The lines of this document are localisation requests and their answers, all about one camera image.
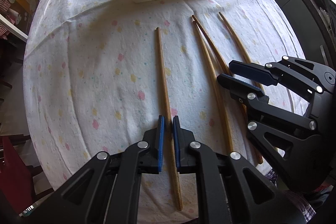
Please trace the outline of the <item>dark wooden chopstick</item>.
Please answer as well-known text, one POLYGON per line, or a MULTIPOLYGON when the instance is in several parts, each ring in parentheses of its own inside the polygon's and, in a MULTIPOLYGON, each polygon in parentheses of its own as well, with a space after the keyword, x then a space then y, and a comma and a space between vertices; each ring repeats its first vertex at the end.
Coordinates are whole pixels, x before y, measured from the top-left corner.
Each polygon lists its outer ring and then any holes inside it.
POLYGON ((201 30, 202 34, 204 35, 204 37, 206 38, 207 42, 210 45, 211 50, 213 51, 215 57, 217 58, 217 61, 223 71, 223 73, 233 76, 233 74, 231 73, 227 63, 225 62, 225 60, 223 59, 221 53, 219 52, 217 46, 214 44, 213 40, 210 38, 209 34, 207 33, 207 31, 205 30, 205 28, 202 26, 202 24, 200 23, 199 19, 195 16, 192 15, 193 20, 196 22, 197 26, 199 27, 199 29, 201 30))

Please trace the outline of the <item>brown wooden chopstick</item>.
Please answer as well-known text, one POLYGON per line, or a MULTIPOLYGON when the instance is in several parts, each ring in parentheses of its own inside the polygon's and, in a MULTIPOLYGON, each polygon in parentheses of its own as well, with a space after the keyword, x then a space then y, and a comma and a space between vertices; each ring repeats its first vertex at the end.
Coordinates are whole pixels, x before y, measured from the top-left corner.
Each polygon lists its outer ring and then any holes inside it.
POLYGON ((166 82, 166 73, 165 73, 165 63, 163 56, 163 47, 161 40, 161 30, 159 27, 155 29, 155 38, 158 47, 158 58, 159 58, 159 70, 161 76, 161 85, 162 85, 162 96, 163 96, 163 110, 166 121, 166 139, 167 139, 167 157, 168 157, 168 166, 170 172, 170 180, 173 190, 174 203, 177 211, 183 210, 183 201, 182 201, 182 192, 179 181, 179 174, 175 165, 175 151, 174 151, 174 140, 172 134, 172 121, 171 121, 171 108, 169 102, 169 94, 166 82))

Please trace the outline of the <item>light wooden chopstick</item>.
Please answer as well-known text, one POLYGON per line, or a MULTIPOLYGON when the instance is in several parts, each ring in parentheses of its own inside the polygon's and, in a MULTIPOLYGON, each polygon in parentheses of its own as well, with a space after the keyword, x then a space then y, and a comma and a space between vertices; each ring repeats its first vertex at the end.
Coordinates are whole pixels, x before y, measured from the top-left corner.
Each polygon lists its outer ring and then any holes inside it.
POLYGON ((193 26, 197 34, 197 40, 198 42, 200 42, 203 54, 205 56, 206 67, 210 74, 211 84, 212 84, 213 91, 215 94, 215 99, 217 102, 218 112, 220 116, 220 123, 221 123, 222 130, 223 130, 226 152, 230 153, 234 150, 233 143, 232 143, 232 137, 231 137, 231 131, 230 131, 230 123, 228 120, 227 112, 224 107, 223 97, 219 89, 219 85, 217 83, 217 75, 215 72, 215 68, 213 66, 213 62, 211 60, 209 50, 206 46, 205 41, 203 40, 201 29, 198 27, 196 20, 193 20, 193 26))

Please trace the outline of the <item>red chair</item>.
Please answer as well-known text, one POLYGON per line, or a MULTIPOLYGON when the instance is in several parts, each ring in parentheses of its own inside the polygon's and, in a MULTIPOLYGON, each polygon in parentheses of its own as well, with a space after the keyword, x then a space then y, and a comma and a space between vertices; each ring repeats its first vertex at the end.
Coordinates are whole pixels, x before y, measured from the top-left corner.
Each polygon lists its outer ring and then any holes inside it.
POLYGON ((4 136, 2 141, 4 163, 1 163, 1 191, 14 211, 20 214, 34 203, 33 177, 10 139, 4 136))

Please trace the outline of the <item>white floral tablecloth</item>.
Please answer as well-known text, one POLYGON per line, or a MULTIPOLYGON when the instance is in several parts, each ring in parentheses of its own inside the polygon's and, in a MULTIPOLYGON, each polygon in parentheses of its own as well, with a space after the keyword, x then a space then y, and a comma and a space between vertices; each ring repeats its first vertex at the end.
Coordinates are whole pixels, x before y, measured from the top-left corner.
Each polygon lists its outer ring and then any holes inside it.
POLYGON ((254 63, 304 58, 275 0, 41 0, 23 68, 27 123, 57 189, 100 151, 140 141, 162 114, 155 29, 160 28, 171 114, 225 153, 217 101, 195 15, 226 62, 241 60, 224 14, 254 63))

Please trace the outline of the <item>sliding glass door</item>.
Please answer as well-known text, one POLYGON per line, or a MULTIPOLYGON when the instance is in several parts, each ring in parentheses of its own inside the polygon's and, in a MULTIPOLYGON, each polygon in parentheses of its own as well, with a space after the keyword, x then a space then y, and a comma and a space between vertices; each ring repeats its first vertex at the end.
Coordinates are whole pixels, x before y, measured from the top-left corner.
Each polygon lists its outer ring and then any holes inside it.
POLYGON ((1 0, 1 37, 9 34, 26 42, 40 0, 1 0))

